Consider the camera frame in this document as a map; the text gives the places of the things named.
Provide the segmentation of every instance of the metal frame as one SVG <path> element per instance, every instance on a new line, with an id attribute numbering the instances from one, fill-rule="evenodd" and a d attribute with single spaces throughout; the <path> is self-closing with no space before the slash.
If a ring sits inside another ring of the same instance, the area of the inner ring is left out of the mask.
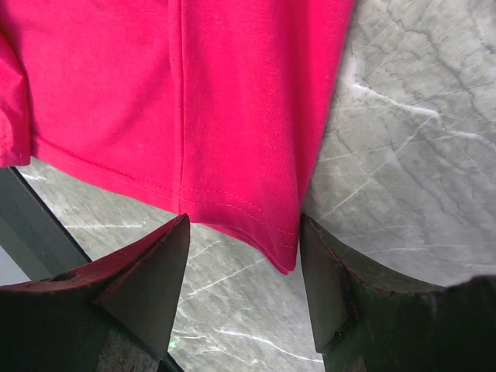
<path id="1" fill-rule="evenodd" d="M 15 168 L 0 169 L 0 246 L 33 281 L 91 262 Z"/>

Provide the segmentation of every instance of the gray marble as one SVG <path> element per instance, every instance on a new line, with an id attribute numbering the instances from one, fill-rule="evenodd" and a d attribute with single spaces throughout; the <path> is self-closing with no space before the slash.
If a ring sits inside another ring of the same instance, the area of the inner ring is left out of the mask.
<path id="1" fill-rule="evenodd" d="M 496 3 L 356 4 L 305 211 L 376 260 L 454 284 L 496 273 Z M 22 168 L 95 259 L 172 214 Z M 170 343 L 192 371 L 322 371 L 298 268 L 193 226 Z"/>
<path id="2" fill-rule="evenodd" d="M 496 273 L 496 2 L 358 2 L 305 209 L 448 285 Z"/>

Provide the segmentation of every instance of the pink fabric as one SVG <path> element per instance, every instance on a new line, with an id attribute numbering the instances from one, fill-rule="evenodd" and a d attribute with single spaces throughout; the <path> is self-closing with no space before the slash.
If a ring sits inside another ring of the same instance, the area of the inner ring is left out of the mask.
<path id="1" fill-rule="evenodd" d="M 187 212 L 286 274 L 351 10 L 351 0 L 4 0 L 0 165 L 33 155 Z"/>

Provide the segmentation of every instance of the seam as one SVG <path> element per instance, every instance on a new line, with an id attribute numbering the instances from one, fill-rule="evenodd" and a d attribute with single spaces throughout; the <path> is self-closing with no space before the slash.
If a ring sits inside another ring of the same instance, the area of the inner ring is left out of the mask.
<path id="1" fill-rule="evenodd" d="M 51 143 L 50 141 L 48 141 L 48 140 L 44 139 L 42 136 L 35 135 L 35 137 L 36 137 L 38 140 L 41 140 L 41 141 L 43 141 L 44 143 L 46 143 L 48 146 L 54 147 L 54 148 L 56 148 L 57 150 L 59 150 L 59 151 L 61 151 L 61 152 L 63 152 L 63 153 L 66 153 L 67 155 L 70 155 L 71 157 L 73 157 L 74 159 L 77 159 L 77 160 L 79 160 L 79 161 L 85 161 L 86 163 L 89 163 L 89 164 L 94 165 L 94 166 L 96 166 L 96 167 L 101 167 L 101 168 L 103 168 L 103 169 L 106 169 L 106 170 L 109 170 L 109 171 L 112 171 L 112 172 L 116 172 L 117 174 L 121 174 L 121 175 L 123 175 L 123 176 L 127 176 L 127 177 L 132 178 L 132 179 L 135 179 L 135 180 L 145 181 L 145 182 L 147 182 L 147 183 L 149 183 L 149 184 L 152 184 L 153 186 L 157 186 L 158 188 L 163 188 L 163 189 L 165 189 L 165 190 L 170 190 L 170 191 L 172 191 L 172 188 L 169 188 L 169 187 L 167 187 L 167 186 L 163 186 L 163 185 L 161 185 L 161 184 L 158 184 L 157 182 L 153 182 L 153 181 L 147 180 L 146 178 L 142 178 L 142 177 L 138 177 L 138 176 L 133 176 L 133 175 L 128 174 L 128 173 L 126 173 L 126 172 L 122 172 L 121 170 L 116 170 L 115 168 L 108 167 L 108 166 L 106 166 L 106 165 L 103 165 L 103 164 L 97 163 L 97 162 L 95 162 L 95 161 L 93 161 L 93 160 L 89 160 L 89 159 L 86 159 L 86 158 L 84 158 L 84 157 L 80 157 L 79 155 L 76 155 L 76 154 L 72 153 L 71 151 L 68 151 L 68 150 L 64 149 L 63 147 L 58 146 L 58 145 L 56 145 L 55 143 Z M 101 173 L 101 172 L 98 172 L 98 171 L 96 171 L 96 170 L 92 170 L 92 169 L 90 169 L 90 168 L 88 168 L 88 167 L 84 167 L 84 166 L 82 166 L 82 165 L 80 165 L 80 164 L 77 164 L 77 163 L 75 163 L 75 162 L 72 162 L 72 161 L 70 161 L 70 160 L 67 160 L 67 162 L 68 162 L 68 163 L 71 163 L 71 164 L 74 164 L 74 165 L 77 165 L 77 166 L 79 166 L 79 167 L 81 167 L 81 168 L 83 168 L 83 169 L 88 169 L 89 171 L 94 171 L 94 172 L 95 172 L 95 173 L 97 173 L 97 174 L 102 174 L 102 175 L 105 175 L 106 177 L 115 178 L 115 177 L 109 176 L 109 175 L 107 175 L 107 174 L 103 174 L 103 173 Z"/>
<path id="2" fill-rule="evenodd" d="M 163 186 L 163 185 L 158 184 L 158 183 L 156 183 L 156 182 L 153 182 L 153 181 L 147 180 L 146 178 L 142 178 L 142 177 L 133 176 L 133 175 L 131 175 L 131 174 L 127 174 L 127 173 L 125 173 L 125 172 L 121 172 L 120 170 L 116 170 L 116 169 L 113 169 L 113 168 L 111 168 L 111 167 L 107 167 L 107 166 L 105 166 L 105 165 L 99 164 L 99 163 L 97 163 L 97 162 L 94 162 L 93 160 L 89 160 L 89 159 L 85 159 L 85 158 L 83 158 L 83 157 L 79 157 L 78 155 L 75 155 L 75 154 L 73 154 L 72 152 L 65 150 L 64 148 L 62 148 L 62 147 L 60 147 L 60 146 L 58 146 L 58 145 L 55 145 L 55 144 L 51 143 L 50 141 L 45 140 L 45 139 L 44 139 L 44 138 L 42 138 L 41 136 L 36 136 L 36 138 L 37 138 L 37 139 L 39 139 L 39 140 L 42 140 L 42 141 L 43 141 L 43 142 L 45 142 L 48 146 L 52 146 L 52 147 L 54 147 L 54 148 L 58 149 L 59 151 L 61 151 L 61 152 L 63 152 L 63 153 L 66 153 L 66 154 L 70 155 L 71 157 L 73 157 L 74 159 L 77 159 L 77 160 L 79 160 L 79 161 L 84 161 L 84 162 L 87 162 L 87 163 L 89 163 L 90 165 L 93 165 L 93 166 L 95 166 L 95 167 L 101 167 L 101 168 L 102 168 L 102 169 L 104 169 L 104 170 L 112 171 L 112 172 L 115 172 L 116 174 L 121 174 L 121 175 L 126 176 L 126 177 L 129 177 L 129 178 L 131 178 L 131 179 L 135 179 L 135 180 L 144 181 L 144 182 L 146 182 L 146 183 L 152 184 L 153 186 L 156 186 L 156 187 L 158 187 L 158 188 L 162 188 L 162 189 L 164 189 L 164 190 L 173 191 L 173 189 L 172 189 L 172 188 L 169 188 L 169 187 L 167 187 L 167 186 Z M 155 192 L 155 191 L 151 191 L 149 188 L 143 188 L 143 187 L 140 187 L 139 185 L 136 185 L 136 184 L 134 184 L 134 183 L 132 183 L 132 182 L 129 182 L 129 181 L 124 181 L 123 179 L 118 178 L 118 177 L 115 177 L 115 176 L 113 176 L 113 175 L 102 173 L 102 172 L 101 172 L 101 171 L 99 171 L 99 170 L 92 169 L 92 168 L 90 168 L 90 167 L 86 167 L 85 165 L 80 164 L 80 163 L 76 163 L 76 162 L 74 162 L 74 161 L 72 161 L 72 160 L 68 160 L 68 159 L 66 159 L 65 161 L 67 161 L 69 164 L 73 164 L 73 165 L 75 165 L 75 166 L 77 166 L 77 167 L 80 167 L 80 168 L 82 168 L 82 169 L 85 169 L 85 170 L 88 170 L 88 171 L 94 172 L 94 173 L 96 173 L 96 174 L 100 174 L 101 176 L 104 176 L 104 177 L 106 177 L 106 178 L 111 178 L 112 180 L 116 180 L 116 181 L 122 182 L 122 183 L 124 183 L 124 184 L 128 184 L 128 185 L 133 186 L 133 187 L 135 187 L 135 188 L 138 188 L 138 189 L 140 189 L 140 190 L 142 190 L 142 191 L 147 191 L 147 192 L 150 192 L 150 193 L 152 193 L 152 194 L 154 194 L 154 195 L 159 195 L 159 196 L 160 196 L 160 197 L 162 197 L 162 198 L 173 199 L 173 198 L 171 198 L 171 197 L 167 197 L 167 196 L 165 196 L 165 195 L 159 194 L 159 193 L 157 193 L 157 192 Z M 210 202 L 210 201 L 207 201 L 207 202 L 206 202 L 206 201 L 197 201 L 197 202 L 192 202 L 192 201 L 190 201 L 190 200 L 188 200 L 188 199 L 186 199 L 186 198 L 182 198 L 180 195 L 178 195 L 178 196 L 177 196 L 178 201 L 180 201 L 180 200 L 181 200 L 181 201 L 188 202 L 188 203 L 190 203 L 190 204 L 196 204 L 196 205 L 225 205 L 225 206 L 227 206 L 227 207 L 234 208 L 234 209 L 236 209 L 236 210 L 238 210 L 238 211 L 242 212 L 242 213 L 243 213 L 243 214 L 245 214 L 245 215 L 248 215 L 249 217 L 251 217 L 251 218 L 253 218 L 253 219 L 257 220 L 259 223 L 262 223 L 262 224 L 263 224 L 263 223 L 269 223 L 269 224 L 270 224 L 272 227 L 274 227 L 277 231 L 279 231 L 279 232 L 281 232 L 281 233 L 283 233 L 283 234 L 286 234 L 286 235 L 288 235 L 288 236 L 294 236 L 294 235 L 295 235 L 293 232 L 290 232 L 290 231 L 287 231 L 287 230 L 283 230 L 283 229 L 281 229 L 281 228 L 277 227 L 277 226 L 276 226 L 276 225 L 275 225 L 275 224 L 274 224 L 274 223 L 273 223 L 273 222 L 272 222 L 272 221 L 268 218 L 267 214 L 265 214 L 265 213 L 264 213 L 264 212 L 263 212 L 263 211 L 262 211 L 259 207 L 257 207 L 255 204 L 251 203 L 250 201 L 247 201 L 246 199 L 243 199 L 243 198 L 241 198 L 241 197 L 239 197 L 239 196 L 237 196 L 237 195 L 235 195 L 235 194 L 233 194 L 233 193 L 230 193 L 230 192 L 227 192 L 227 191 L 202 190 L 202 189 L 190 188 L 190 187 L 186 187 L 186 186 L 183 186 L 183 188 L 188 189 L 188 190 L 190 190 L 190 191 L 196 191 L 196 192 L 211 192 L 211 193 L 226 194 L 226 195 L 232 196 L 233 198 L 236 198 L 236 199 L 238 199 L 238 200 L 240 200 L 240 201 L 242 201 L 242 202 L 245 202 L 245 203 L 247 203 L 248 205 L 251 205 L 252 207 L 254 207 L 254 208 L 255 208 L 258 212 L 260 212 L 260 213 L 263 215 L 263 217 L 264 217 L 265 221 L 263 222 L 263 221 L 261 221 L 260 219 L 258 219 L 257 217 L 255 217 L 254 215 L 250 214 L 249 212 L 247 212 L 247 211 L 245 211 L 245 210 L 243 210 L 243 209 L 241 209 L 241 208 L 239 208 L 239 207 L 236 207 L 235 205 L 231 205 L 231 204 L 229 204 L 229 203 L 220 203 L 220 202 L 217 202 L 217 201 L 211 201 L 211 202 Z"/>
<path id="3" fill-rule="evenodd" d="M 236 209 L 236 210 L 238 210 L 238 211 L 242 212 L 244 215 L 247 215 L 247 216 L 251 217 L 252 219 L 254 219 L 255 221 L 257 221 L 257 222 L 258 222 L 258 223 L 260 223 L 261 225 L 263 225 L 263 224 L 266 222 L 266 221 L 262 221 L 262 220 L 258 219 L 256 216 L 254 216 L 254 215 L 252 215 L 252 214 L 248 213 L 247 211 L 244 211 L 243 209 L 236 207 L 235 205 L 226 204 L 226 203 L 218 203 L 217 201 L 211 201 L 211 202 L 210 202 L 210 201 L 207 201 L 207 202 L 193 201 L 193 202 L 192 202 L 192 201 L 187 200 L 187 199 L 185 199 L 185 198 L 181 198 L 181 200 L 182 200 L 183 202 L 187 202 L 187 203 L 189 203 L 189 204 L 193 204 L 193 205 L 224 205 L 224 206 L 226 206 L 226 207 L 234 208 L 234 209 Z M 295 236 L 296 234 L 294 234 L 294 233 L 289 233 L 289 232 L 288 232 L 288 235 L 290 235 L 290 236 Z M 293 246 L 290 246 L 290 245 L 288 245 L 288 244 L 283 244 L 283 243 L 281 243 L 280 241 L 278 241 L 278 242 L 279 242 L 282 246 L 289 246 L 289 247 L 291 247 L 291 248 L 293 247 Z"/>
<path id="4" fill-rule="evenodd" d="M 100 175 L 101 175 L 101 176 L 103 176 L 103 177 L 110 178 L 110 179 L 112 179 L 112 180 L 114 180 L 114 181 L 122 182 L 123 184 L 128 184 L 128 185 L 133 186 L 134 188 L 138 188 L 138 189 L 140 189 L 140 190 L 142 190 L 142 191 L 150 192 L 150 193 L 152 193 L 152 194 L 154 194 L 154 195 L 157 195 L 157 196 L 159 196 L 159 197 L 161 197 L 161 198 L 168 199 L 168 200 L 171 200 L 171 199 L 172 199 L 172 197 L 170 197 L 170 196 L 166 196 L 166 195 L 159 194 L 158 192 L 153 191 L 153 190 L 150 190 L 149 188 L 143 188 L 143 187 L 138 186 L 137 184 L 134 184 L 134 183 L 132 183 L 132 182 L 125 181 L 125 180 L 123 180 L 123 179 L 121 179 L 121 178 L 114 177 L 114 176 L 112 176 L 112 175 L 110 175 L 110 174 L 105 174 L 105 173 L 102 173 L 102 172 L 100 172 L 100 171 L 98 171 L 98 170 L 95 170 L 95 169 L 92 169 L 92 168 L 90 168 L 90 167 L 85 167 L 84 165 L 81 165 L 81 164 L 76 163 L 76 162 L 74 162 L 74 161 L 71 161 L 71 160 L 65 160 L 65 161 L 66 161 L 67 163 L 69 163 L 69 164 L 73 164 L 73 165 L 75 165 L 76 167 L 79 167 L 79 168 L 85 169 L 85 170 L 87 170 L 87 171 L 90 171 L 90 172 L 93 172 L 93 173 L 96 173 L 96 174 L 100 174 Z"/>
<path id="5" fill-rule="evenodd" d="M 230 193 L 230 192 L 227 192 L 227 191 L 221 191 L 221 190 L 205 190 L 205 189 L 197 189 L 197 188 L 189 188 L 187 186 L 183 186 L 183 188 L 187 189 L 187 190 L 190 190 L 190 191 L 196 191 L 196 192 L 211 192 L 211 193 L 216 193 L 216 194 L 225 194 L 225 195 L 229 195 L 229 196 L 232 196 L 233 198 L 236 198 L 242 202 L 245 202 L 247 203 L 248 205 L 251 205 L 252 207 L 254 207 L 258 212 L 260 212 L 263 217 L 265 217 L 265 219 L 267 220 L 267 222 L 269 222 L 275 229 L 279 230 L 281 233 L 284 233 L 284 234 L 288 234 L 289 236 L 293 236 L 294 233 L 292 232 L 289 232 L 287 230 L 283 230 L 283 229 L 280 229 L 278 228 L 277 226 L 275 226 L 271 221 L 270 221 L 270 218 L 269 216 L 262 210 L 260 209 L 259 207 L 257 207 L 255 204 L 253 204 L 252 202 L 250 201 L 247 201 L 246 199 L 243 199 L 241 197 L 239 197 L 238 195 L 236 194 L 233 194 L 233 193 Z"/>
<path id="6" fill-rule="evenodd" d="M 183 176 L 184 176 L 184 124 L 185 124 L 185 118 L 184 118 L 184 41 L 183 41 L 183 35 L 184 35 L 184 29 L 183 29 L 183 2 L 182 0 L 179 0 L 179 37 L 178 37 L 178 42 L 179 42 L 179 49 L 180 49 L 180 58 L 181 60 L 179 61 L 179 74 L 180 74 L 180 81 L 179 81 L 179 86 L 180 86 L 180 91 L 179 91 L 179 118 L 181 122 L 179 125 L 181 126 L 179 133 L 180 133 L 180 164 L 179 164 L 179 185 L 177 189 L 177 212 L 181 214 L 181 191 L 182 191 L 182 183 L 183 183 Z"/>

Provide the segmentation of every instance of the marble vein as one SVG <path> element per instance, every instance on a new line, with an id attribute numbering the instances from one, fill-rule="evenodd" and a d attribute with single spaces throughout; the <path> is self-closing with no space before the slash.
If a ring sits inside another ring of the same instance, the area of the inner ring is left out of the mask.
<path id="1" fill-rule="evenodd" d="M 227 336 L 235 336 L 235 337 L 240 337 L 240 338 L 244 338 L 244 339 L 251 339 L 251 340 L 257 341 L 259 343 L 264 343 L 266 345 L 272 346 L 273 348 L 279 350 L 281 353 L 290 355 L 290 356 L 295 357 L 297 359 L 307 360 L 309 362 L 314 362 L 314 363 L 323 363 L 321 360 L 311 359 L 311 358 L 307 358 L 305 356 L 303 357 L 301 355 L 297 355 L 297 354 L 291 353 L 291 352 L 289 352 L 287 350 L 284 350 L 284 349 L 282 349 L 281 347 L 277 346 L 275 343 L 273 343 L 272 341 L 270 341 L 268 339 L 262 339 L 261 337 L 252 336 L 252 335 L 248 335 L 246 333 L 241 333 L 241 332 L 225 331 L 225 330 L 222 330 L 222 329 L 216 329 L 215 331 L 218 332 L 218 333 L 221 333 L 223 335 L 227 335 Z"/>

